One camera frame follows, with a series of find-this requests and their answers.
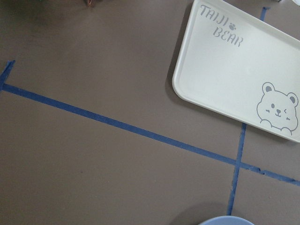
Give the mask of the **light blue plate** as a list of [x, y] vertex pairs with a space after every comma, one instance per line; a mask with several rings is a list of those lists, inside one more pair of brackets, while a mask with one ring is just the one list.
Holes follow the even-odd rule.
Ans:
[[199, 225], [254, 225], [252, 222], [236, 216], [219, 216], [208, 219]]

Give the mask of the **white bear print tray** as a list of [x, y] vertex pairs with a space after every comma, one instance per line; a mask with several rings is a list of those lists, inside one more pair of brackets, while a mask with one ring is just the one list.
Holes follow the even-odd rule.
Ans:
[[193, 2], [173, 73], [176, 94], [300, 140], [300, 42], [223, 0]]

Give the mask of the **brown object at edge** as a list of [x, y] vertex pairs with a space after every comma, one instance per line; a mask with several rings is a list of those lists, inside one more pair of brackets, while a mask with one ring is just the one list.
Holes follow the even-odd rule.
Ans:
[[84, 2], [86, 6], [90, 8], [90, 7], [94, 7], [98, 2], [98, 0], [84, 0]]

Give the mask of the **long blue tape strip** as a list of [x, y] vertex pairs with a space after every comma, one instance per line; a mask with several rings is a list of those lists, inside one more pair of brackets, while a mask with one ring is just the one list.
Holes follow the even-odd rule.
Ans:
[[75, 107], [73, 105], [69, 105], [69, 104], [57, 101], [55, 99], [51, 99], [51, 98], [27, 91], [27, 90], [23, 90], [23, 89], [20, 89], [18, 87], [15, 87], [15, 86], [12, 86], [12, 85], [9, 85], [6, 83], [3, 84], [2, 90], [12, 93], [12, 94], [15, 94], [15, 95], [18, 95], [18, 96], [21, 96], [21, 97], [24, 97], [24, 98], [28, 98], [28, 99], [36, 101], [36, 102], [40, 102], [42, 104], [46, 104], [46, 105], [49, 105], [49, 106], [52, 106], [55, 108], [59, 108], [61, 110], [64, 110], [64, 111], [67, 111], [67, 112], [70, 112], [70, 113], [73, 113], [76, 115], [83, 116], [88, 119], [102, 122], [104, 124], [107, 124], [107, 125], [110, 125], [113, 127], [117, 127], [122, 130], [129, 131], [131, 133], [135, 133], [135, 134], [138, 134], [138, 135], [141, 135], [141, 136], [144, 136], [144, 137], [147, 137], [147, 138], [150, 138], [150, 139], [162, 142], [162, 143], [166, 143], [166, 144], [169, 144], [169, 145], [172, 145], [172, 146], [184, 149], [184, 150], [188, 150], [190, 152], [194, 152], [199, 155], [202, 155], [202, 156], [205, 156], [208, 158], [212, 158], [212, 159], [220, 161], [220, 162], [224, 162], [224, 163], [227, 163], [230, 165], [236, 165], [236, 160], [233, 158], [225, 157], [223, 155], [220, 155], [220, 154], [208, 151], [208, 150], [204, 150], [204, 149], [189, 145], [184, 142], [177, 141], [175, 139], [172, 139], [172, 138], [169, 138], [169, 137], [166, 137], [163, 135], [159, 135], [157, 133], [142, 129], [140, 127], [132, 126], [130, 124], [127, 124], [127, 123], [124, 123], [124, 122], [121, 122], [118, 120], [114, 120], [112, 118], [109, 118], [109, 117], [106, 117], [106, 116], [103, 116], [103, 115], [100, 115], [100, 114], [97, 114], [94, 112], [90, 112], [90, 111]]

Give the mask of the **short blue tape end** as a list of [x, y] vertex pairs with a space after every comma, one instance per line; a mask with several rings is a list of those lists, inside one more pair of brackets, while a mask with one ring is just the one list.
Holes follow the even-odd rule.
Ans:
[[10, 74], [10, 71], [12, 70], [14, 64], [15, 64], [15, 60], [9, 60], [6, 63], [6, 66], [5, 66], [3, 72], [0, 75], [0, 90], [1, 91], [3, 90], [4, 83], [7, 80], [8, 76]]

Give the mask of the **crossing blue tape strip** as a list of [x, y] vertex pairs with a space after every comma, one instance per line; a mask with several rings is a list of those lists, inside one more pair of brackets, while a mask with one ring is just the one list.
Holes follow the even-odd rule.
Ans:
[[235, 194], [236, 194], [239, 172], [240, 172], [240, 164], [241, 164], [241, 159], [242, 159], [242, 154], [243, 154], [243, 146], [244, 146], [244, 141], [245, 141], [246, 129], [247, 129], [247, 124], [242, 123], [240, 137], [239, 137], [237, 157], [235, 160], [234, 173], [233, 173], [233, 177], [232, 177], [232, 189], [230, 191], [227, 212], [226, 212], [227, 216], [231, 216], [232, 211], [233, 211], [233, 205], [234, 205]]

